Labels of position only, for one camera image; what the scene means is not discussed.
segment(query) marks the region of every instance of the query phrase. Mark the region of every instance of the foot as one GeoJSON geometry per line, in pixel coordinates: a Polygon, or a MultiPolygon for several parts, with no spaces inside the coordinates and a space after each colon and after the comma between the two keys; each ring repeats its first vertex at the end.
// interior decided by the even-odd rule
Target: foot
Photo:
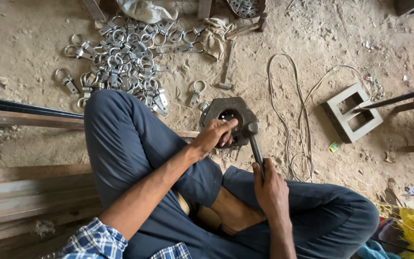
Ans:
{"type": "Polygon", "coordinates": [[[253,209],[223,186],[210,209],[221,218],[222,229],[229,235],[235,235],[241,230],[266,220],[262,211],[253,209]]]}

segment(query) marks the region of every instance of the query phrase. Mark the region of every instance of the plaid shirt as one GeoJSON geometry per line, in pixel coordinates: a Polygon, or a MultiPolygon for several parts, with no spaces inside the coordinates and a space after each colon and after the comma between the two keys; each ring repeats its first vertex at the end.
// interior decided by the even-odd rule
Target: plaid shirt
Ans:
{"type": "MultiPolygon", "coordinates": [[[[121,259],[127,241],[115,229],[94,218],[69,238],[63,259],[121,259]]],[[[150,259],[191,259],[184,243],[164,248],[150,259]]]]}

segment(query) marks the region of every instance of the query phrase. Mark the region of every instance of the dirt floor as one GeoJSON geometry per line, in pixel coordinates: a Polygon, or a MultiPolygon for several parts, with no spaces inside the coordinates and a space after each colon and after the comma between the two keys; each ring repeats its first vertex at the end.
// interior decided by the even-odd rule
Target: dirt floor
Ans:
{"type": "MultiPolygon", "coordinates": [[[[287,12],[289,3],[290,0],[269,0],[268,29],[236,39],[230,73],[233,91],[217,87],[224,77],[227,59],[216,63],[202,53],[164,55],[159,64],[172,67],[173,72],[161,72],[158,76],[169,101],[170,115],[164,122],[173,129],[198,130],[201,112],[187,105],[195,80],[208,83],[201,102],[243,97],[260,119],[262,129],[258,139],[262,154],[273,158],[278,170],[292,179],[285,166],[287,134],[270,104],[266,73],[269,58],[283,50],[292,56],[304,96],[332,67],[347,64],[357,68],[364,78],[376,74],[382,88],[372,83],[367,83],[368,87],[375,101],[385,100],[414,91],[414,15],[397,17],[392,0],[296,0],[287,12]]],[[[220,14],[231,17],[240,26],[250,24],[232,19],[224,8],[220,14]]],[[[186,19],[180,24],[184,28],[200,24],[194,15],[183,16],[186,19]]],[[[100,39],[78,1],[0,0],[0,75],[9,78],[8,84],[0,88],[0,98],[82,112],[76,107],[78,96],[53,77],[55,69],[67,67],[79,85],[80,75],[87,72],[89,61],[68,58],[62,53],[74,33],[82,33],[95,42],[100,39]]],[[[275,105],[292,133],[292,157],[301,153],[300,101],[293,69],[284,57],[278,57],[272,73],[275,105]]],[[[379,112],[385,121],[379,127],[354,144],[343,144],[319,105],[359,81],[351,70],[341,68],[323,81],[308,102],[314,166],[319,171],[313,177],[314,182],[343,185],[377,200],[378,195],[384,196],[383,191],[392,178],[396,194],[406,201],[400,195],[406,193],[406,186],[414,188],[414,153],[398,149],[414,144],[414,111],[386,119],[392,107],[381,108],[379,112]],[[332,153],[328,146],[334,141],[339,150],[332,153]],[[385,160],[386,152],[396,154],[395,163],[385,160]]],[[[221,150],[211,157],[224,170],[230,165],[250,170],[253,160],[250,146],[236,152],[221,150]]],[[[0,128],[0,167],[72,163],[88,163],[82,131],[0,128]]],[[[299,177],[306,179],[307,173],[300,171],[301,162],[295,165],[299,177]]]]}

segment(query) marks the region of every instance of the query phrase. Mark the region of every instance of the cloth rag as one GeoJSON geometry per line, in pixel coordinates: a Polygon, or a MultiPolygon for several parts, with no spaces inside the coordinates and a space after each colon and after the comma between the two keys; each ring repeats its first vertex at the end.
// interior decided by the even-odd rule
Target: cloth rag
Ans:
{"type": "Polygon", "coordinates": [[[398,255],[384,251],[376,241],[369,240],[356,254],[364,259],[401,259],[398,255]]]}
{"type": "Polygon", "coordinates": [[[224,35],[234,31],[236,25],[230,24],[229,19],[222,16],[205,18],[204,23],[209,25],[201,35],[204,51],[210,56],[213,56],[216,62],[218,62],[224,57],[224,35]]]}
{"type": "Polygon", "coordinates": [[[152,1],[117,0],[121,10],[135,20],[155,24],[162,19],[176,20],[178,10],[167,11],[164,7],[155,6],[152,1]]]}

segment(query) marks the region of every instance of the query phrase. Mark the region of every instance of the man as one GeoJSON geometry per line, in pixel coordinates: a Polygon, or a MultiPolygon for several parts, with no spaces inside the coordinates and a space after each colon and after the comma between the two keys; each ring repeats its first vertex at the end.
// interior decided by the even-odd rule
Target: man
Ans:
{"type": "Polygon", "coordinates": [[[347,188],[285,181],[206,155],[229,145],[237,120],[213,120],[191,144],[137,98],[102,90],[87,102],[86,142],[106,209],[63,249],[65,258],[345,259],[378,226],[376,207],[347,188]],[[219,235],[196,226],[173,189],[222,219],[219,235]]]}

